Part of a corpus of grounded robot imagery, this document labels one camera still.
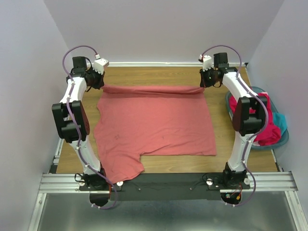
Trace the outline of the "salmon pink t shirt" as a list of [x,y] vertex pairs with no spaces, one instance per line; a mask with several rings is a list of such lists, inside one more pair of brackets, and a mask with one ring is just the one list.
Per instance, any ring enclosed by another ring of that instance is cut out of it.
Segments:
[[143,155],[217,154],[201,87],[105,85],[97,108],[94,138],[112,183],[142,173]]

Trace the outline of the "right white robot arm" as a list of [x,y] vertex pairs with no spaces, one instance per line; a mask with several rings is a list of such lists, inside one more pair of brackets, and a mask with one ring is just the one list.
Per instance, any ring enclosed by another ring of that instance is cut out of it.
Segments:
[[213,57],[205,54],[199,56],[202,68],[200,86],[209,88],[216,84],[224,85],[236,100],[232,116],[235,130],[233,150],[225,168],[214,182],[224,188],[234,189],[247,181],[247,160],[252,144],[258,132],[268,122],[267,98],[258,96],[242,79],[239,70],[230,67],[225,52]]

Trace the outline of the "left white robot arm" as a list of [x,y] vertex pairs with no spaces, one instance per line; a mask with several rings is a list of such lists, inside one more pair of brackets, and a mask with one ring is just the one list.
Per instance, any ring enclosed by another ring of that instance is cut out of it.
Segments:
[[104,68],[109,62],[99,55],[95,58],[91,62],[84,56],[73,57],[64,97],[53,104],[51,110],[59,137],[75,150],[82,164],[79,185],[84,190],[102,191],[108,188],[108,183],[89,140],[90,123],[82,104],[85,92],[100,90],[104,86]]

